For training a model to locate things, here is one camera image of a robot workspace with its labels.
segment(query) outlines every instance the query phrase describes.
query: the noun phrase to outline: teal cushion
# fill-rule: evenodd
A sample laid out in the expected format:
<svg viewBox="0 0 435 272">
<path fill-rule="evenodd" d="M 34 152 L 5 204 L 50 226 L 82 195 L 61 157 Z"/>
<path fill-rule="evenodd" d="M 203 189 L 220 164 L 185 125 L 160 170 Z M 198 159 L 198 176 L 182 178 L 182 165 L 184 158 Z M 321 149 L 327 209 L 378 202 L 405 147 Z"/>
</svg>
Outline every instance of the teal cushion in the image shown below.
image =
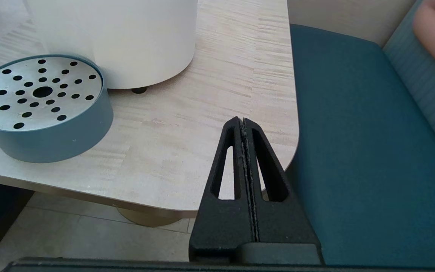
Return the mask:
<svg viewBox="0 0 435 272">
<path fill-rule="evenodd" d="M 435 133 L 375 43 L 291 26 L 289 171 L 328 265 L 435 267 Z"/>
</svg>

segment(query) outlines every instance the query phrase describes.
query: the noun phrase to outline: white cylindrical container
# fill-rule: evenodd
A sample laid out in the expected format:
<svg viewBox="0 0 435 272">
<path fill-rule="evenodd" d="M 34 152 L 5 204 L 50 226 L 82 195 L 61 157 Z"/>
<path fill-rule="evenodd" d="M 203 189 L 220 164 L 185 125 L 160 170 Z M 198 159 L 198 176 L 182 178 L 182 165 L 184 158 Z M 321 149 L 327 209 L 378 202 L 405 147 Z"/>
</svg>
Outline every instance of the white cylindrical container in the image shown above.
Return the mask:
<svg viewBox="0 0 435 272">
<path fill-rule="evenodd" d="M 140 88 L 192 60 L 197 0 L 26 0 L 51 54 L 86 57 L 108 88 Z"/>
</svg>

